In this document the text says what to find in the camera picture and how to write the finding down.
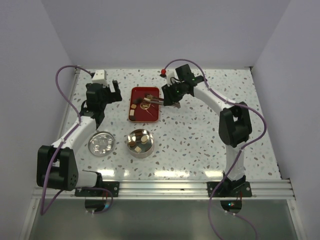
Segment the white cube chocolate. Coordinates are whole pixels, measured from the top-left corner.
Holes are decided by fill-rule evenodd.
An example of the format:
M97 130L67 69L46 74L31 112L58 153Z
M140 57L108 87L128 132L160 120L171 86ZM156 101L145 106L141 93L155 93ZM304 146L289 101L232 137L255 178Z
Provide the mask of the white cube chocolate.
M137 153L140 153L140 152L141 152L141 148L137 146L137 147L135 148L135 151L136 151Z

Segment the metal tongs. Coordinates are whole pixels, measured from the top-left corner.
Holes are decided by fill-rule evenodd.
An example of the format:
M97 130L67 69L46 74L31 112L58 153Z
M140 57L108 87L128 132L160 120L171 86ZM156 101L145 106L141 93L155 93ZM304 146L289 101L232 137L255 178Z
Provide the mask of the metal tongs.
M145 95L144 95L144 98L148 98L148 99L150 99L150 102L149 103L151 103L151 104L157 104L157 105L164 105L164 99L163 98L160 98L160 97L156 97L156 96L154 96L154 95L151 95L151 94L149 94L149 93L146 93Z

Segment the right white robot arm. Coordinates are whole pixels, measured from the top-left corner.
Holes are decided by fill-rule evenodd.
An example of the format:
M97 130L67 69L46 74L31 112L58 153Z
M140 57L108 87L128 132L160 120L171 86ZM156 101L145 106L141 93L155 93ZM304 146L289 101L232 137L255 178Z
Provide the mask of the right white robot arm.
M166 79L161 87L164 106L178 106L185 95L191 95L213 110L218 116L218 135L226 147L226 167L223 192L227 196L235 196L240 190L240 181L245 179L244 157L237 156L240 148L249 140L252 124L249 110L245 102L228 103L225 97L213 94L201 75L195 76L188 64L174 71L162 69L160 76Z

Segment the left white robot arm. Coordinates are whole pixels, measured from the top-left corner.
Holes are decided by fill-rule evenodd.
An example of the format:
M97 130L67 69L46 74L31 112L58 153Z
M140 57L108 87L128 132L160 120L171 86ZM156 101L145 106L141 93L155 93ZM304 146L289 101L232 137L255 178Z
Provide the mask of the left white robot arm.
M114 91L100 83L86 84L86 100L81 104L80 117L60 139L38 149L36 183L39 187L62 191L86 188L95 197L103 193L101 174L80 172L76 153L103 122L106 106L122 101L118 82L113 80L112 85Z

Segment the round metal tin lid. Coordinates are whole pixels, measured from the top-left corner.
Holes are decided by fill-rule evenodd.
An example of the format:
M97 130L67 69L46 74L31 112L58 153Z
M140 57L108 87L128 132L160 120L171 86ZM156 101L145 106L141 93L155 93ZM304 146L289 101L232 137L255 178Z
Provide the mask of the round metal tin lid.
M88 141L89 152L96 157L110 154L115 147L114 136L107 131L99 131L91 136Z

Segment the brown cup chocolate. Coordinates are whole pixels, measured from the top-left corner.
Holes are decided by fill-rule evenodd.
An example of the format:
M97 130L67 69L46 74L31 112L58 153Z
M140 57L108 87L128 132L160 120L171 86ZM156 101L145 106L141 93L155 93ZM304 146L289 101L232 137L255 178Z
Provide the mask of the brown cup chocolate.
M133 146L136 145L136 142L135 142L135 141L130 141L130 142L128 143L128 145L129 145L130 147L133 147Z

